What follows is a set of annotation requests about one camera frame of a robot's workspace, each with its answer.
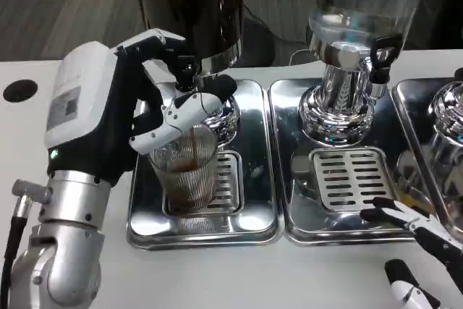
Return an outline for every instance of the robotic finger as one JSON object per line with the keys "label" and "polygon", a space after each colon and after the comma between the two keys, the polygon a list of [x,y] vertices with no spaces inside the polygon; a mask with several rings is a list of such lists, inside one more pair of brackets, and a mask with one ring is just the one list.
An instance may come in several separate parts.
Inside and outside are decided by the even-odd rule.
{"label": "robotic finger", "polygon": [[404,309],[443,309],[439,300],[420,287],[403,260],[390,260],[384,269],[392,293]]}
{"label": "robotic finger", "polygon": [[[373,205],[375,208],[365,209],[360,212],[362,219],[374,222],[388,222],[411,231],[417,243],[446,267],[455,285],[463,293],[463,245],[446,231],[435,216],[420,208],[410,208],[397,200],[388,198],[374,198]],[[404,263],[402,265],[397,262],[391,264],[395,264],[395,266],[388,267],[390,273],[393,268],[404,269],[405,266]],[[403,271],[402,273],[411,275],[409,271]],[[416,281],[408,283],[418,287]],[[439,308],[432,306],[433,303],[430,305],[430,307],[404,308]]]}

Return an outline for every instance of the black cable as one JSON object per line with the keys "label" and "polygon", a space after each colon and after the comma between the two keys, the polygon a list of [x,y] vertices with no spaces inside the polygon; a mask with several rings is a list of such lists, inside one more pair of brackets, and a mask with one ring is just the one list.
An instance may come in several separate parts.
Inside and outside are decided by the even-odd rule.
{"label": "black cable", "polygon": [[271,29],[269,28],[269,26],[267,26],[267,24],[261,20],[261,18],[259,18],[258,16],[256,16],[251,10],[250,8],[245,4],[245,9],[246,11],[251,15],[252,18],[254,18],[256,21],[258,21],[260,24],[262,24],[266,30],[268,30],[268,32],[275,38],[275,39],[278,39],[284,43],[298,43],[298,44],[301,44],[301,45],[307,45],[306,42],[304,41],[292,41],[292,40],[287,40],[287,39],[283,39],[283,38],[280,38],[279,36],[277,36],[277,34],[275,34],[274,32],[271,31]]}
{"label": "black cable", "polygon": [[0,283],[0,309],[8,309],[8,294],[12,282],[13,263],[20,248],[22,233],[26,227],[25,217],[13,216],[9,229],[7,249],[5,250],[5,261],[1,272]]}

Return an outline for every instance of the dispenser tap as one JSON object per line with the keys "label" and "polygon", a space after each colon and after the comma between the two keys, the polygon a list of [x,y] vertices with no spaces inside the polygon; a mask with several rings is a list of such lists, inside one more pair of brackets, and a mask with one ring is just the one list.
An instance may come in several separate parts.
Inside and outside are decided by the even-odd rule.
{"label": "dispenser tap", "polygon": [[368,76],[365,97],[371,101],[381,99],[386,93],[391,64],[403,46],[402,35],[383,36],[372,40],[370,56],[360,62],[360,70]]}

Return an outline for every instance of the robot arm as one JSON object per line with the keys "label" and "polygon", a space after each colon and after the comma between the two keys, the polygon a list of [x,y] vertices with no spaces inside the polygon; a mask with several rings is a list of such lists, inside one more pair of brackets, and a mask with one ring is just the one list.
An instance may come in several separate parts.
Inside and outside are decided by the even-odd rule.
{"label": "robot arm", "polygon": [[[164,106],[143,62],[163,60],[184,93]],[[2,274],[1,307],[88,308],[101,280],[99,257],[111,188],[146,154],[203,121],[237,86],[226,75],[194,91],[197,63],[185,40],[149,30],[115,49],[86,43],[61,63],[45,143],[46,187],[18,181],[18,204]],[[138,100],[149,112],[134,118]],[[32,202],[42,204],[27,250],[17,259]]]}
{"label": "robot arm", "polygon": [[[436,217],[387,198],[374,198],[373,205],[375,208],[361,211],[364,220],[389,222],[411,231],[418,244],[446,267],[463,293],[463,245],[445,230]],[[395,297],[404,304],[404,308],[441,307],[437,299],[420,288],[403,261],[389,261],[386,273]]]}

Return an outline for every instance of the gray floor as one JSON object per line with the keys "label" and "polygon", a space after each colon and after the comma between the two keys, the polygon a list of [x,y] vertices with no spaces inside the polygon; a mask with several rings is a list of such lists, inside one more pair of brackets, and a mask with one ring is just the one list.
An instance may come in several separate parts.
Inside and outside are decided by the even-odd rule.
{"label": "gray floor", "polygon": [[[245,0],[282,38],[273,65],[304,48],[308,0]],[[108,46],[143,30],[137,0],[0,0],[0,61],[61,59],[87,41]],[[298,54],[295,62],[312,58]]]}

